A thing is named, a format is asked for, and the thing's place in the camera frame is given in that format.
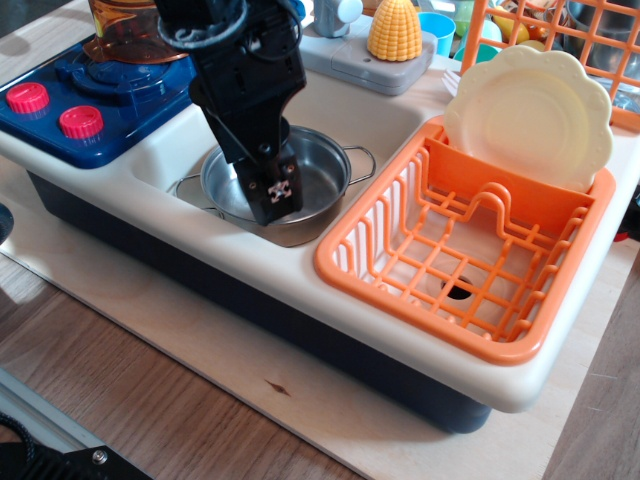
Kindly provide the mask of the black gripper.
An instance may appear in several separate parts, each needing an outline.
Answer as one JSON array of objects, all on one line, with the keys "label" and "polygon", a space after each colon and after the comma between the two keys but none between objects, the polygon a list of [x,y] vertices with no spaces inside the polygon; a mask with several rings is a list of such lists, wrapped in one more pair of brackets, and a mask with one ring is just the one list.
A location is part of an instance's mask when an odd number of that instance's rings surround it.
[{"label": "black gripper", "polygon": [[194,62],[192,99],[237,162],[256,223],[300,211],[302,173],[282,119],[306,84],[296,9],[288,1],[161,1],[158,12],[161,38]]}]

